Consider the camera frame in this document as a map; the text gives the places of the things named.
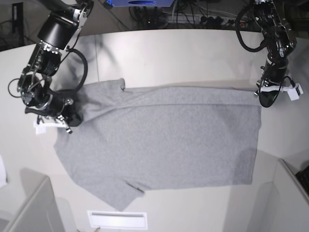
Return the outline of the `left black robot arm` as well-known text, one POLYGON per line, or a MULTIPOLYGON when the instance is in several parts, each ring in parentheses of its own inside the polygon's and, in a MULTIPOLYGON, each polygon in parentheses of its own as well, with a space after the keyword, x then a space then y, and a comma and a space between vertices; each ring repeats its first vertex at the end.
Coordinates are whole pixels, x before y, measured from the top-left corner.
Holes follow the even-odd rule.
POLYGON ((235 31, 240 45, 248 52, 256 53, 267 49, 267 61, 262 67, 262 77, 257 82, 255 95, 264 108, 271 107, 279 93, 283 90, 285 80, 294 82, 287 74, 288 56, 294 51, 296 39, 290 26, 281 18, 275 0, 252 0, 237 15, 235 31), (264 37, 257 48, 248 47, 240 33, 240 21, 243 16, 253 10, 254 20, 261 28, 264 37))

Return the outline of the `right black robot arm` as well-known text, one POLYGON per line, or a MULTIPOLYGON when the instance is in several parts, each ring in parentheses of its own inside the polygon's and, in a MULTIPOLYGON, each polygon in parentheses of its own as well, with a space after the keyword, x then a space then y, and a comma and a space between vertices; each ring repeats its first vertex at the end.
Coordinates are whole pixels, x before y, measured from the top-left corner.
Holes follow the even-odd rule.
POLYGON ((25 105, 25 114, 37 115, 37 127, 64 128, 66 133, 71 134, 72 128, 83 121, 75 102, 88 75, 88 62, 70 43, 78 42, 94 2, 78 0, 75 4, 66 4, 61 0, 42 0, 41 4, 50 10, 50 14, 38 33, 39 42, 28 64, 17 78, 16 98, 25 105), (50 85, 65 60, 63 51, 68 55, 76 54, 82 61, 84 71, 75 88, 55 91, 50 85))

